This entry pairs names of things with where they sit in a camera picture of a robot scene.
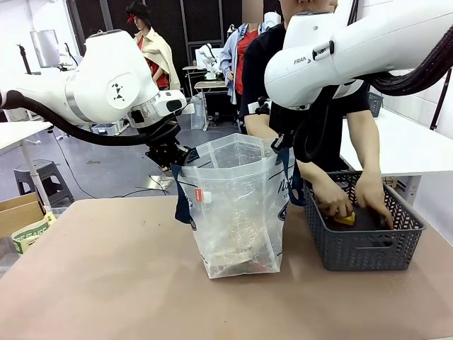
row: light blue shirt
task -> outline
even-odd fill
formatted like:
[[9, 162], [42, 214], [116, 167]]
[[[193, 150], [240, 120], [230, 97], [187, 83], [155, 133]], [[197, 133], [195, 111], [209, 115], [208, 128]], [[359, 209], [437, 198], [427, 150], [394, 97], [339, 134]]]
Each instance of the light blue shirt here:
[[[220, 68], [224, 72], [225, 85], [228, 88], [228, 95], [231, 96], [231, 103], [236, 105], [236, 68], [238, 66], [238, 43], [243, 39], [247, 32], [247, 23], [243, 23], [237, 30], [231, 34], [225, 43], [224, 49], [220, 53]], [[258, 26], [258, 34], [267, 30], [265, 23]], [[228, 73], [234, 73], [233, 81], [228, 80]]]

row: plastic tote bag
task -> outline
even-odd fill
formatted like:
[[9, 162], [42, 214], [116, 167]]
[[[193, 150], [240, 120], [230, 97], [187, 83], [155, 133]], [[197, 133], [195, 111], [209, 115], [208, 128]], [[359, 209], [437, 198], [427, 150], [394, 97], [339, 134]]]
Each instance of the plastic tote bag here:
[[192, 225], [210, 278], [280, 271], [294, 154], [276, 154], [271, 143], [230, 135], [172, 167], [176, 219]]

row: stool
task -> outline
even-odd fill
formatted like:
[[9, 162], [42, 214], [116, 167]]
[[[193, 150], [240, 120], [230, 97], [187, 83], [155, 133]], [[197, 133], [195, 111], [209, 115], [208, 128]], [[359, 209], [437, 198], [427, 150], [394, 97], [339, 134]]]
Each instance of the stool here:
[[[33, 161], [33, 165], [36, 168], [36, 172], [40, 176], [42, 186], [44, 186], [44, 190], [49, 197], [51, 205], [64, 200], [65, 198], [68, 198], [71, 202], [74, 202], [74, 197], [69, 190], [68, 185], [64, 181], [63, 176], [60, 174], [53, 161], [37, 159]], [[35, 192], [35, 184], [33, 183], [27, 164], [23, 164], [17, 169], [14, 169], [14, 176], [16, 177], [17, 188], [21, 196], [26, 195], [27, 193]], [[55, 176], [59, 183], [53, 182], [51, 178], [52, 176]], [[23, 187], [24, 183], [27, 183], [28, 186], [30, 186], [30, 190], [27, 192]]]

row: red label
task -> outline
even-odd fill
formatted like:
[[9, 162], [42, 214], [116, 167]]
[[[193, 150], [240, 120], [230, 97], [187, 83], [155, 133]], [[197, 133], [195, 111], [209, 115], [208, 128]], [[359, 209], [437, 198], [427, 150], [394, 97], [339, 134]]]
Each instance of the red label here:
[[203, 201], [203, 190], [202, 189], [195, 189], [195, 199], [197, 202]]

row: gray plastic basket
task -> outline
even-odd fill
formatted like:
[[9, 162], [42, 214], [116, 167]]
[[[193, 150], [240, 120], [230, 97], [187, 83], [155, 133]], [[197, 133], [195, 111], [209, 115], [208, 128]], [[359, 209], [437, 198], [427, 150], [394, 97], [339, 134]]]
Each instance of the gray plastic basket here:
[[379, 94], [368, 92], [368, 101], [369, 101], [369, 110], [371, 111], [373, 117], [378, 118], [379, 112], [381, 111], [382, 103], [384, 98]]
[[[360, 172], [330, 174], [357, 206], [355, 184]], [[394, 219], [395, 230], [336, 232], [327, 228], [311, 186], [305, 184], [306, 213], [310, 231], [329, 271], [402, 271], [409, 267], [418, 240], [425, 229], [412, 207], [384, 185], [385, 203]]]

